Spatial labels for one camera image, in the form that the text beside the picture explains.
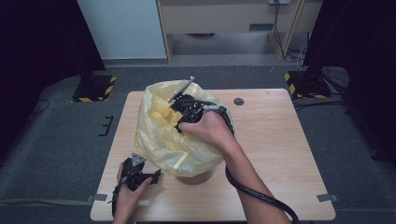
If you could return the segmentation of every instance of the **yellow plastic bag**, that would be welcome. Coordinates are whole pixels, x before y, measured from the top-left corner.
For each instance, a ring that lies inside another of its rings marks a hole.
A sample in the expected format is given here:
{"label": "yellow plastic bag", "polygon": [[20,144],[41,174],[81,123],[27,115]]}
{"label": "yellow plastic bag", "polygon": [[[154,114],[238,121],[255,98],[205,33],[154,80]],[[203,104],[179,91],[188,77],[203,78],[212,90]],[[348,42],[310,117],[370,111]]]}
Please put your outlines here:
{"label": "yellow plastic bag", "polygon": [[[193,177],[212,170],[223,158],[215,147],[192,134],[179,133],[175,128],[181,114],[175,113],[170,108],[173,102],[167,101],[186,83],[187,80],[167,81],[146,87],[139,108],[134,142],[142,156],[166,173]],[[191,83],[184,94],[197,100],[224,105],[220,99],[195,83]]]}

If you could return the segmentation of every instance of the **white cabinet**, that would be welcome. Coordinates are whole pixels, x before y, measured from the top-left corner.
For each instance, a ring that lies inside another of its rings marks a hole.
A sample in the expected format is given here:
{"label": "white cabinet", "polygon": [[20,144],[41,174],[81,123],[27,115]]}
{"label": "white cabinet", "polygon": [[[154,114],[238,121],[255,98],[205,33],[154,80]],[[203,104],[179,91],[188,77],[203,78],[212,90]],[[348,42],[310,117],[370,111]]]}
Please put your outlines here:
{"label": "white cabinet", "polygon": [[78,0],[104,60],[166,59],[156,0]]}

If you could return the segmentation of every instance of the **wall outlet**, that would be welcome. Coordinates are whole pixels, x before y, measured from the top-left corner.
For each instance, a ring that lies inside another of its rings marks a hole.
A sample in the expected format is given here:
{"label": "wall outlet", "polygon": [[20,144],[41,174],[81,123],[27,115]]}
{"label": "wall outlet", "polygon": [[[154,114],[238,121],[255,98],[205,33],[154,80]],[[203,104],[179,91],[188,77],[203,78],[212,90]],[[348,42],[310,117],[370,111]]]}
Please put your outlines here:
{"label": "wall outlet", "polygon": [[280,4],[280,5],[288,5],[291,3],[291,0],[269,0],[269,4],[270,5],[274,5],[276,3],[276,1]]}

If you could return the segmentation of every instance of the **human arm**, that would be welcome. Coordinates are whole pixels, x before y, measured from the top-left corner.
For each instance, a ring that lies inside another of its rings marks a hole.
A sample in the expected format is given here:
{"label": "human arm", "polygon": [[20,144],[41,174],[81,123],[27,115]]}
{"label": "human arm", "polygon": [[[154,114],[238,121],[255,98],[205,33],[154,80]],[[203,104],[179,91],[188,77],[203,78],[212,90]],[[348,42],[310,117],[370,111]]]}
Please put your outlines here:
{"label": "human arm", "polygon": [[[192,133],[204,142],[213,145],[221,153],[233,178],[258,192],[274,197],[257,175],[242,147],[231,134],[223,118],[207,111],[197,123],[180,123],[182,132]],[[237,191],[248,223],[290,223],[284,211],[269,203]]]}
{"label": "human arm", "polygon": [[[122,167],[123,165],[121,164],[117,174],[118,181],[120,181]],[[113,224],[125,224],[131,219],[140,196],[142,196],[143,192],[149,187],[151,180],[151,177],[146,179],[135,191],[131,191],[125,184],[121,185],[119,197],[116,200],[117,209],[114,214]]]}

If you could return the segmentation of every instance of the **carpeted floor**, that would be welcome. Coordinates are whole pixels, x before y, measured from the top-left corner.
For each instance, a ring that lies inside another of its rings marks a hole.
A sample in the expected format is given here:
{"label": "carpeted floor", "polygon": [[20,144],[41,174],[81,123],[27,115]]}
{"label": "carpeted floor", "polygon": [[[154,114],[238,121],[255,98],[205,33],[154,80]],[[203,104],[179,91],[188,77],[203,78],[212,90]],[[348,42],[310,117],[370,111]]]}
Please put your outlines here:
{"label": "carpeted floor", "polygon": [[[85,201],[96,193],[108,151],[130,91],[156,82],[189,79],[203,89],[283,88],[295,66],[109,68],[117,77],[105,102],[71,103],[79,77],[47,87],[0,169],[0,200]],[[297,104],[340,100],[301,99]],[[396,220],[396,170],[373,161],[370,147],[344,105],[309,106],[297,112],[337,217],[326,223],[392,223]],[[114,120],[108,136],[106,117]],[[0,223],[93,223],[90,205],[0,204]]]}

